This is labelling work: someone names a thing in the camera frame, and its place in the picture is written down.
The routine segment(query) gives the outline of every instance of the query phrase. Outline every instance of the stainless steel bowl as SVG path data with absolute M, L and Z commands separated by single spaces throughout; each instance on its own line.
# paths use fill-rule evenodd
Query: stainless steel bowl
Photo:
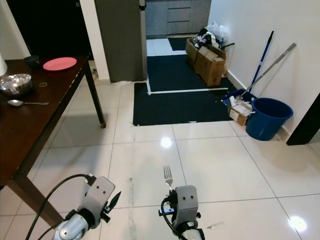
M 0 80 L 0 92 L 7 96 L 21 96 L 33 89 L 31 75 L 15 74 Z

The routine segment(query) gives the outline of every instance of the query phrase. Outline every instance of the metal spoon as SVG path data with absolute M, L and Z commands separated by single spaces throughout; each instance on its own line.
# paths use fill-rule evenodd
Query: metal spoon
M 15 107 L 19 107 L 22 106 L 24 104 L 33 104 L 33 105 L 48 105 L 48 102 L 23 102 L 20 100 L 9 100 L 8 101 L 9 105 L 15 106 Z

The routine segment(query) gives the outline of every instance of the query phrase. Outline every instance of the metal fork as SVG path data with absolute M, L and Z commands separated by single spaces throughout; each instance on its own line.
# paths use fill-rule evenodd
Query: metal fork
M 164 173 L 165 183 L 170 187 L 170 190 L 172 190 L 171 185 L 172 185 L 173 179 L 172 179 L 171 170 L 170 170 L 169 165 L 163 167 L 163 173 Z

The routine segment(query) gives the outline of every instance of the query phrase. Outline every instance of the small box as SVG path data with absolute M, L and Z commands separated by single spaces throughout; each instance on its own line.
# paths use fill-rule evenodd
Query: small box
M 226 53 L 209 45 L 202 46 L 197 53 L 195 73 L 200 75 L 208 87 L 219 86 L 225 71 Z
M 198 49 L 192 44 L 192 42 L 193 42 L 193 38 L 188 38 L 186 40 L 186 45 L 185 45 L 185 52 L 187 54 L 186 62 L 192 69 L 195 69 Z
M 244 126 L 251 112 L 252 106 L 250 104 L 241 103 L 231 108 L 229 116 L 238 124 Z

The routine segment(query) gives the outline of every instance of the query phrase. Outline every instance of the wooden table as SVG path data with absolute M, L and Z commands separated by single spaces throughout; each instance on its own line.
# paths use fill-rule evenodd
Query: wooden table
M 27 178 L 27 174 L 84 75 L 100 126 L 106 127 L 88 57 L 75 58 L 76 65 L 62 71 L 46 71 L 42 68 L 30 69 L 23 60 L 6 61 L 7 75 L 30 74 L 35 88 L 35 91 L 28 96 L 16 99 L 25 102 L 49 102 L 47 106 L 23 105 L 14 107 L 7 104 L 7 97 L 3 95 L 0 97 L 0 185 L 8 185 L 36 212 L 45 197 Z M 44 64 L 48 60 L 50 58 L 40 59 L 40 62 Z M 40 87 L 40 83 L 47 83 L 47 86 Z M 63 220 L 49 202 L 41 217 L 50 226 Z

